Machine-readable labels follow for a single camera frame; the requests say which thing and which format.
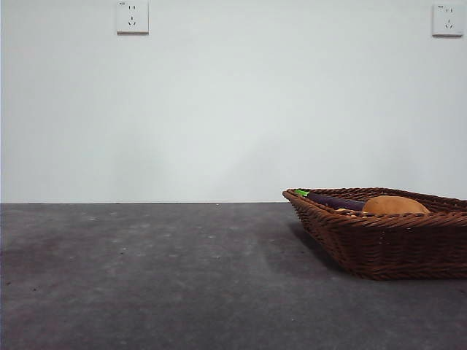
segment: gray floor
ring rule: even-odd
[[[2,349],[466,349],[467,281],[348,276],[288,203],[2,206]]]

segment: white wall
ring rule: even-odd
[[[4,203],[467,198],[467,41],[426,0],[2,0]]]

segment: purple eggplant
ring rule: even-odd
[[[344,208],[349,210],[362,211],[366,203],[363,201],[350,201],[348,199],[331,197],[329,195],[317,195],[316,193],[312,192],[309,193],[306,197],[316,203],[329,206],[332,209]]]

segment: white electrical outlet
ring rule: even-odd
[[[129,0],[117,3],[117,33],[149,33],[149,4],[147,0]]]
[[[433,35],[462,36],[466,21],[465,7],[462,4],[433,5]]]

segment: wall outlet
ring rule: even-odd
[[[147,1],[129,0],[117,3],[117,33],[149,33],[149,4]]]
[[[465,7],[462,4],[433,5],[433,35],[462,36],[466,21]]]

